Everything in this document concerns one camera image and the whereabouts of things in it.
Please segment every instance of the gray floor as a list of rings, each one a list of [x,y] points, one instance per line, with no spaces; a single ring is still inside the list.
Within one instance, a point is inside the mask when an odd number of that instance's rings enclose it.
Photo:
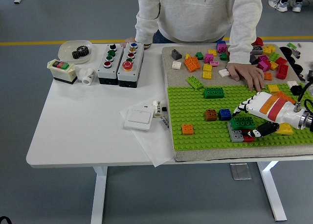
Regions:
[[[13,1],[0,0],[0,42],[124,39],[135,33],[136,0]],[[313,35],[308,1],[296,14],[275,11],[263,0],[257,35]],[[92,168],[33,169],[25,161],[52,82],[46,63],[58,49],[0,46],[0,216],[13,224],[90,222]],[[249,167],[248,181],[234,181],[222,163],[109,168],[104,223],[275,223],[257,165]],[[313,222],[312,170],[313,161],[280,162],[272,169],[289,224]]]

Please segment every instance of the white table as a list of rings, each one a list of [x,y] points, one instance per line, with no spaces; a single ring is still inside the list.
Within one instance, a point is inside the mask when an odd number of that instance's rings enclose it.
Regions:
[[[287,43],[275,43],[278,46]],[[101,224],[108,166],[151,165],[130,130],[124,128],[119,112],[154,95],[164,94],[161,51],[153,45],[145,51],[138,87],[101,85],[95,77],[91,86],[69,85],[53,80],[26,160],[34,168],[93,167],[97,173],[92,224]],[[105,45],[93,45],[91,59],[78,67],[100,64]],[[302,58],[296,63],[308,73],[313,43],[302,43]],[[268,198],[277,221],[286,220],[270,169],[278,160],[313,159],[313,156],[251,158],[188,163],[258,162]],[[174,160],[166,164],[175,164]]]

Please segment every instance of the yellow floor line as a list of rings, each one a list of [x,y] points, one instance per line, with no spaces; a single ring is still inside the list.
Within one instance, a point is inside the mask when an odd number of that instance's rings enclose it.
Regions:
[[[286,37],[261,37],[263,40],[313,40],[313,36],[286,36]],[[119,40],[90,40],[91,43],[121,43],[124,39]],[[0,46],[6,45],[60,45],[67,41],[38,41],[38,42],[0,42]]]

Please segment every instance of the table leg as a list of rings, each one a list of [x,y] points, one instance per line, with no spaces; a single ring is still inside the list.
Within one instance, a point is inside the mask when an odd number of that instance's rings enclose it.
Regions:
[[[283,205],[280,201],[270,169],[277,164],[278,161],[257,162],[262,176],[264,187],[268,195],[269,203],[273,211],[276,221],[287,221]]]
[[[97,173],[97,179],[96,187],[94,189],[91,224],[102,224],[108,167],[94,167],[94,170]]]

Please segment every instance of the person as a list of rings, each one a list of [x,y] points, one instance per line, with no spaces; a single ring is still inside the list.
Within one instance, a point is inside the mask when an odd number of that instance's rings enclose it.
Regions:
[[[303,0],[292,0],[290,2],[293,12],[301,11],[302,1]],[[288,0],[268,0],[268,4],[280,12],[286,12],[288,10]]]
[[[135,38],[127,42],[212,43],[228,29],[230,52],[227,69],[235,81],[243,76],[250,91],[264,88],[263,71],[249,62],[256,25],[261,17],[261,0],[138,0]]]

